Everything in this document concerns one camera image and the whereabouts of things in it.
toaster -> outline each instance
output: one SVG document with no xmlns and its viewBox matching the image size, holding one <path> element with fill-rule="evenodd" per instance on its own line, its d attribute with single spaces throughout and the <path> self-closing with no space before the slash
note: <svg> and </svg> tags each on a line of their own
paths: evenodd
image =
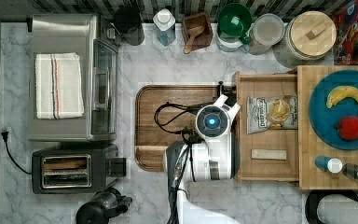
<svg viewBox="0 0 358 224">
<path fill-rule="evenodd" d="M 32 156 L 35 194 L 91 193 L 105 190 L 126 175 L 126 159 L 117 157 L 116 145 L 61 143 Z"/>
<path fill-rule="evenodd" d="M 92 142 L 116 138 L 117 46 L 109 22 L 89 14 L 43 14 L 32 19 L 29 84 L 30 141 Z M 80 118 L 36 117 L 37 54 L 74 52 L 79 56 L 84 113 Z"/>
</svg>

electrical outlet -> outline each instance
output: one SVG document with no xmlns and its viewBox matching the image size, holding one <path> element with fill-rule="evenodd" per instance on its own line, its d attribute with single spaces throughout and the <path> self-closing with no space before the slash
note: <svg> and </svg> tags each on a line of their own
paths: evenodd
<svg viewBox="0 0 358 224">
<path fill-rule="evenodd" d="M 8 132 L 7 142 L 8 142 L 8 143 L 11 142 L 11 135 L 13 134 L 12 128 L 11 128 L 11 127 L 6 127 L 6 126 L 2 127 L 2 128 L 0 129 L 0 137 L 1 137 L 1 138 L 2 138 L 1 133 L 3 133 L 3 132 Z"/>
</svg>

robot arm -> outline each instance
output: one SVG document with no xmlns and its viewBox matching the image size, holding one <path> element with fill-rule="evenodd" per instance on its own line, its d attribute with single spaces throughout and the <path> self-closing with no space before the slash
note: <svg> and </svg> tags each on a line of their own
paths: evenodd
<svg viewBox="0 0 358 224">
<path fill-rule="evenodd" d="M 230 130 L 241 107 L 238 104 L 232 107 L 225 105 L 226 99 L 225 95 L 221 95 L 213 105 L 206 105 L 198 112 L 196 130 L 204 141 L 190 146 L 176 142 L 169 146 L 164 154 L 163 164 L 168 174 L 170 206 L 177 211 L 177 217 L 170 223 L 239 223 L 232 217 L 192 204 L 186 196 L 186 185 L 192 181 L 192 174 L 196 181 L 223 180 L 232 178 L 239 169 L 238 142 Z M 192 152 L 192 165 L 190 158 L 186 156 L 187 150 Z M 174 187 L 177 187 L 177 191 L 172 194 Z"/>
</svg>

marble countertop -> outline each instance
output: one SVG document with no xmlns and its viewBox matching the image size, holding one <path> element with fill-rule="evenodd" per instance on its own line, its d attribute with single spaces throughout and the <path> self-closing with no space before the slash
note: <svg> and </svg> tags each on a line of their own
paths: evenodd
<svg viewBox="0 0 358 224">
<path fill-rule="evenodd" d="M 216 84 L 230 82 L 236 71 L 243 74 L 286 72 L 269 50 L 260 56 L 242 51 L 226 53 L 215 45 L 183 54 L 180 24 L 176 40 L 168 47 L 157 40 L 153 24 L 144 24 L 145 41 L 140 46 L 119 48 L 117 95 L 117 139 L 120 156 L 128 158 L 125 178 L 115 184 L 133 203 L 128 213 L 110 223 L 166 223 L 170 215 L 165 173 L 142 170 L 134 159 L 135 97 L 149 84 Z M 27 140 L 28 80 L 31 73 L 32 34 L 25 23 L 2 23 L 0 74 L 0 127 L 9 127 L 9 147 L 14 158 L 27 170 L 31 155 L 49 146 Z M 332 64 L 332 57 L 318 63 Z M 285 182 L 235 180 L 190 184 L 190 201 L 198 206 L 229 215 L 240 223 L 307 223 L 304 199 L 307 192 Z M 76 223 L 77 209 L 93 194 L 35 195 L 31 177 L 21 173 L 9 160 L 0 141 L 0 224 Z"/>
</svg>

wooden lid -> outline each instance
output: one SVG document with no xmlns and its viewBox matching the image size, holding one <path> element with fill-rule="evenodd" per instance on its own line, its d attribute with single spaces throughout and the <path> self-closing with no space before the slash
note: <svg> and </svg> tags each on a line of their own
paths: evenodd
<svg viewBox="0 0 358 224">
<path fill-rule="evenodd" d="M 336 25 L 324 13 L 305 12 L 294 18 L 290 39 L 296 50 L 309 55 L 321 56 L 336 42 Z"/>
</svg>

